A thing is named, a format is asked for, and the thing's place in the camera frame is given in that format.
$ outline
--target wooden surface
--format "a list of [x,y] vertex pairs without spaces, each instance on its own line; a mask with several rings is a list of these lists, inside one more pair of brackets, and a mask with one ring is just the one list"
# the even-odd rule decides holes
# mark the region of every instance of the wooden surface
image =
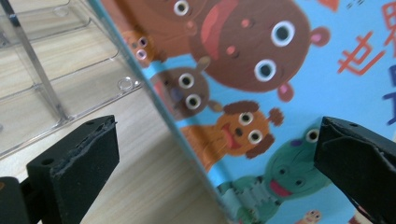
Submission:
[[[20,11],[28,10],[30,6],[30,2],[15,2],[21,2]],[[12,64],[13,58],[17,58],[11,54],[10,57],[8,65]],[[57,68],[57,64],[72,60],[67,55],[56,59],[47,66]],[[18,73],[19,69],[8,72]],[[7,85],[8,91],[12,91],[11,86]],[[203,182],[143,90],[135,91],[3,158],[0,160],[0,176],[16,176],[22,181],[27,176],[24,167],[28,161],[81,123],[110,114],[115,115],[118,122],[120,164],[82,223],[226,223],[217,203],[209,196]]]

